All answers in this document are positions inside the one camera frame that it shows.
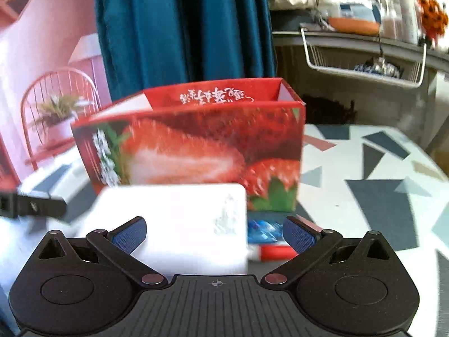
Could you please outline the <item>red strawberry cardboard box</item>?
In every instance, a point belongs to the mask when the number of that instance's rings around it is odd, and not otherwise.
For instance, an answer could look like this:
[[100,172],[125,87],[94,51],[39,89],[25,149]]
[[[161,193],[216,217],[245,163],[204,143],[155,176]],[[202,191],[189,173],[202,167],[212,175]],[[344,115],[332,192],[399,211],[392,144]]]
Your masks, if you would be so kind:
[[96,191],[118,185],[238,183],[251,211],[291,211],[304,101],[281,78],[145,89],[72,124]]

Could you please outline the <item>white bottle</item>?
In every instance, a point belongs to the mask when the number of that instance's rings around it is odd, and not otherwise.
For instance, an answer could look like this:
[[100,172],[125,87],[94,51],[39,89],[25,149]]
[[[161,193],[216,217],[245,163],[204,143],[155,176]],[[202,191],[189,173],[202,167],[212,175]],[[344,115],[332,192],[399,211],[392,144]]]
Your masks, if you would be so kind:
[[414,0],[399,0],[401,16],[402,16],[402,28],[403,28],[403,40],[408,44],[419,44],[419,27],[416,16],[416,5]]

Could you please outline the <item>red metal chair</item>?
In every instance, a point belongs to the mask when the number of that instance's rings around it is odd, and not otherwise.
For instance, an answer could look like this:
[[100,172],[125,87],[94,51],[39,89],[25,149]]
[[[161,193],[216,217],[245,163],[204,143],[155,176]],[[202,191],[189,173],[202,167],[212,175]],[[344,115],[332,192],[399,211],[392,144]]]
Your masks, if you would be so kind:
[[29,158],[39,163],[54,158],[74,145],[72,124],[101,108],[93,80],[70,67],[45,72],[25,91],[20,116]]

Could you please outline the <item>orange flower bunch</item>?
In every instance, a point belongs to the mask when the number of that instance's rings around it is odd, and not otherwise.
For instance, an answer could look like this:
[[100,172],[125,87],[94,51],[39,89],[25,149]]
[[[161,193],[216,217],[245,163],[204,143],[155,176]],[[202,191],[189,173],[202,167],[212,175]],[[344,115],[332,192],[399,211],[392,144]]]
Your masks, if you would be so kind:
[[439,39],[445,36],[448,28],[446,5],[440,4],[437,0],[417,0],[417,2],[425,38],[437,48]]

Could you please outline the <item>blue plastic packet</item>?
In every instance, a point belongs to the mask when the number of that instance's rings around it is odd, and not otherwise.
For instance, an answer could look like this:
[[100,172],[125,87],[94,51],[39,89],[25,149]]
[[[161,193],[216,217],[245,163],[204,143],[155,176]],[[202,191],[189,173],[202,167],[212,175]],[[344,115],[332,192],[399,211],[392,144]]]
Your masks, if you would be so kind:
[[271,244],[284,240],[282,223],[254,219],[247,221],[247,242],[249,244]]

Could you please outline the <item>white box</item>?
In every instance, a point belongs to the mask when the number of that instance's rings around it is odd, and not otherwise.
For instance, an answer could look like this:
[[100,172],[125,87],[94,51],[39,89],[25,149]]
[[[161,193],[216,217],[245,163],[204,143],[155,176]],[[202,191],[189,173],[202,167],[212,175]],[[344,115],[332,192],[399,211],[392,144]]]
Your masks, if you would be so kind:
[[147,224],[133,256],[164,274],[247,271],[247,196],[238,183],[116,186],[103,189],[75,221],[77,236],[112,231],[136,216]]

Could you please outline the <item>teal curtain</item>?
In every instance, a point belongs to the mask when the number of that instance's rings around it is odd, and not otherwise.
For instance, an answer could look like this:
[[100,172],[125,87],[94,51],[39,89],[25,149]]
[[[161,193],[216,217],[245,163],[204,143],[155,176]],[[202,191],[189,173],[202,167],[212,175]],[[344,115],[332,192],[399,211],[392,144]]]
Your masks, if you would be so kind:
[[113,101],[145,88],[276,73],[268,0],[94,0]]

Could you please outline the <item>potted green plant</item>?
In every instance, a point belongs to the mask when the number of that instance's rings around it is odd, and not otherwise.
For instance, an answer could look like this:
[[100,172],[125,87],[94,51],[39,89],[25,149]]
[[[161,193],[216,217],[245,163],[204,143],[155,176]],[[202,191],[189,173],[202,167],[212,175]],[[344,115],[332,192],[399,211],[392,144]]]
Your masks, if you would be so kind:
[[38,104],[33,128],[47,142],[62,142],[72,137],[72,124],[86,114],[94,102],[78,94],[50,95]]

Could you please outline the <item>orange tray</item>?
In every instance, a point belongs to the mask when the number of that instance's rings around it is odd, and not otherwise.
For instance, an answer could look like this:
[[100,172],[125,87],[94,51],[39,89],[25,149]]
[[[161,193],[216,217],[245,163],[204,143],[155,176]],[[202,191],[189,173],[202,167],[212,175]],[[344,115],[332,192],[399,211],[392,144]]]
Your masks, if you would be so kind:
[[376,21],[366,21],[350,17],[329,17],[329,25],[339,33],[377,36],[381,25]]

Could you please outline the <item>grey side table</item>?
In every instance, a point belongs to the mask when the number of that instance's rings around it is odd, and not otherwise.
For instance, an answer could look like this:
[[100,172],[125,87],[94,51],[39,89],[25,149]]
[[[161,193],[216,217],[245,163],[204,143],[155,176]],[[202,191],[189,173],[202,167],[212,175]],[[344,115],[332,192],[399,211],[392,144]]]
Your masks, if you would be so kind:
[[437,77],[448,54],[382,37],[338,33],[309,11],[271,13],[279,76],[300,94],[355,106],[359,123],[395,126],[431,152],[448,140]]

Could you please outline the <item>red flat item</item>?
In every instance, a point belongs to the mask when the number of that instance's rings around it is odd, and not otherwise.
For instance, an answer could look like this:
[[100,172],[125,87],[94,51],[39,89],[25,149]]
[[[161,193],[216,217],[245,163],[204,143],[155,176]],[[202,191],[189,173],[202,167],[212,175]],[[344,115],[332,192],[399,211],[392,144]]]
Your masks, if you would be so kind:
[[261,245],[259,248],[261,262],[288,261],[296,256],[297,252],[288,245]]

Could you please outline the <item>pink lamp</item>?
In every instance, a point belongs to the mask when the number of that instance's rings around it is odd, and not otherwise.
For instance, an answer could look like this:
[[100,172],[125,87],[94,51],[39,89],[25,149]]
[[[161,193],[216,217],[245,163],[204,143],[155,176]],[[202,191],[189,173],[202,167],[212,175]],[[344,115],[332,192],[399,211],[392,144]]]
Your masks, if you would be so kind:
[[97,63],[101,56],[100,44],[97,33],[82,36],[75,46],[69,60],[69,65],[88,62],[91,67],[91,78],[97,86]]

